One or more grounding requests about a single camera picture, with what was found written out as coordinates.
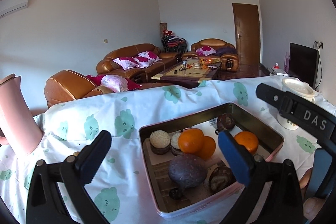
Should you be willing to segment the right hand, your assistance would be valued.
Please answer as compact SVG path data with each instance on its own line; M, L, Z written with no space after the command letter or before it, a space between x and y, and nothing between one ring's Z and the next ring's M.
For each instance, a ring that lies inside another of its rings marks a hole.
M312 168L308 169L299 181L299 186L302 194L305 193L307 185L309 184L311 173ZM311 221L317 216L325 202L325 200L322 200L320 198L312 197L308 198L303 203L303 216L308 220L309 223L311 223Z

